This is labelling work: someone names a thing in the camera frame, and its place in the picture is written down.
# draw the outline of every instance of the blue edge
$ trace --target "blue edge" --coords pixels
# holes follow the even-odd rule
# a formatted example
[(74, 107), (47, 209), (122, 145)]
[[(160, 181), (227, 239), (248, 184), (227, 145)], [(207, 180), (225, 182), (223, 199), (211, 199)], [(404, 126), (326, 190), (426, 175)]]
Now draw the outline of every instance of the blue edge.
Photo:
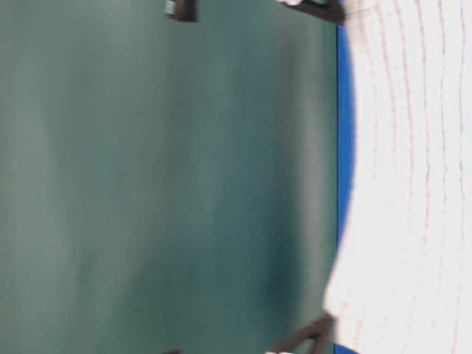
[[(354, 106), (353, 81), (347, 33), (337, 26), (338, 47), (338, 230), (337, 243), (341, 241), (347, 216), (354, 162)], [(355, 354), (342, 346), (334, 347), (335, 354)]]

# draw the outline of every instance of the black object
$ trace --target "black object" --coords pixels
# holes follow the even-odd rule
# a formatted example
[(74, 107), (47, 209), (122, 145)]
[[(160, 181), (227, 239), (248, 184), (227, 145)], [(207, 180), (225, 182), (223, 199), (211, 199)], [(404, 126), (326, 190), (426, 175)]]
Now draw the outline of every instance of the black object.
[(165, 13), (176, 21), (197, 22), (197, 0), (166, 0)]
[(316, 3), (311, 0), (303, 0), (298, 5), (282, 4), (290, 9), (316, 16), (322, 20), (333, 22), (334, 24), (343, 24), (346, 20), (344, 9), (337, 0), (327, 0), (326, 4)]
[(333, 329), (334, 319), (331, 315), (325, 314), (308, 326), (295, 332), (285, 340), (281, 341), (276, 347), (270, 349), (269, 353), (293, 352), (294, 349), (302, 345), (306, 340), (314, 340), (308, 354), (322, 354), (326, 343), (328, 342), (331, 330)]
[[(290, 9), (333, 22), (334, 24), (343, 24), (346, 19), (344, 9), (337, 0), (327, 0), (326, 4), (316, 3), (311, 0), (303, 0), (298, 5), (282, 4)], [(197, 0), (165, 1), (167, 17), (180, 22), (198, 22), (197, 7)]]

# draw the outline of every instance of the green surface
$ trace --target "green surface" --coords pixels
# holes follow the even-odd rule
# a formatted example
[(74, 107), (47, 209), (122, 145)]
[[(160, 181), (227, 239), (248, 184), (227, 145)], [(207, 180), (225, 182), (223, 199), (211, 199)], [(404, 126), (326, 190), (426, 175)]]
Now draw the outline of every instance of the green surface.
[(0, 0), (0, 353), (259, 353), (321, 313), (335, 28), (200, 18)]

